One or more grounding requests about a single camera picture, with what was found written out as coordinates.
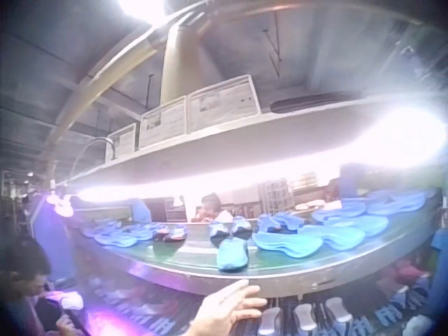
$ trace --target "person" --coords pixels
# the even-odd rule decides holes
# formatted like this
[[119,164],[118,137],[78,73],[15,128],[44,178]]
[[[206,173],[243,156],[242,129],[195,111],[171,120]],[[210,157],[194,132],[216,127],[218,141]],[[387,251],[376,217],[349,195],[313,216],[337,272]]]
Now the person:
[[249,280],[240,280],[207,296],[184,336],[228,336],[237,321],[261,317],[258,308],[267,301],[254,297],[259,291]]
[[221,200],[217,196],[217,194],[212,193],[210,195],[204,196],[201,199],[202,210],[198,213],[199,218],[197,221],[200,222],[211,222],[211,221],[220,221],[222,223],[231,222],[233,219],[232,214],[223,210],[221,205]]
[[[51,272],[47,255],[29,236],[19,236],[1,249],[0,325],[5,335],[45,335],[33,299],[44,292]],[[60,336],[74,336],[76,329],[67,315],[56,322]]]

